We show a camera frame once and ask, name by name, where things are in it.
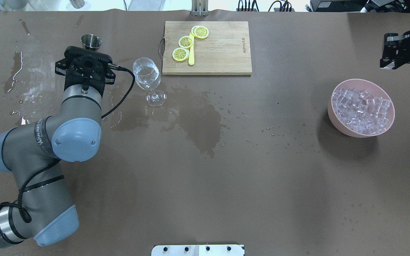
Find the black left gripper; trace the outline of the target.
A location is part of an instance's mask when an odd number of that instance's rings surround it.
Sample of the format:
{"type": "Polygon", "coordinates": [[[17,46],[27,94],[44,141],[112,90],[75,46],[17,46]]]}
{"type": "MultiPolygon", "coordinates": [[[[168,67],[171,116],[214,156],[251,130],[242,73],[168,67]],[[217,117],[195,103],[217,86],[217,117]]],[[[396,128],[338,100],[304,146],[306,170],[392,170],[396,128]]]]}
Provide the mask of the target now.
{"type": "Polygon", "coordinates": [[[55,63],[55,74],[65,76],[64,90],[81,85],[83,90],[92,87],[102,96],[105,86],[115,83],[116,75],[109,68],[112,63],[110,55],[68,46],[64,58],[55,63]]]}

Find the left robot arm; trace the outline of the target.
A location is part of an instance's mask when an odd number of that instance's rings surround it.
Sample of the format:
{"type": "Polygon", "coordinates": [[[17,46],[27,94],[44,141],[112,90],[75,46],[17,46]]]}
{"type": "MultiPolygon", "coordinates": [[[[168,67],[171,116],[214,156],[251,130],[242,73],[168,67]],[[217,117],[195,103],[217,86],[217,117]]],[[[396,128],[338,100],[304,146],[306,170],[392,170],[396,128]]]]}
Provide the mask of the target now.
{"type": "Polygon", "coordinates": [[[98,152],[101,100],[115,82],[112,57],[69,46],[55,64],[65,77],[58,114],[0,134],[0,171],[13,174],[18,197],[0,203],[0,249],[33,238],[50,246],[79,227],[60,161],[84,162],[98,152]]]}

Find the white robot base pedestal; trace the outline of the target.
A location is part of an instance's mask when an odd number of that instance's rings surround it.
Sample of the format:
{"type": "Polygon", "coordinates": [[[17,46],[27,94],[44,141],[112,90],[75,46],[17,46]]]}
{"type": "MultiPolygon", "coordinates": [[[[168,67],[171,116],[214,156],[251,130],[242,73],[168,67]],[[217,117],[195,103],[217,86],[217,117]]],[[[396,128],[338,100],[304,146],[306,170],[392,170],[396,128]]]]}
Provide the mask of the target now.
{"type": "Polygon", "coordinates": [[[158,245],[152,256],[245,256],[244,245],[202,244],[202,245],[158,245]]]}

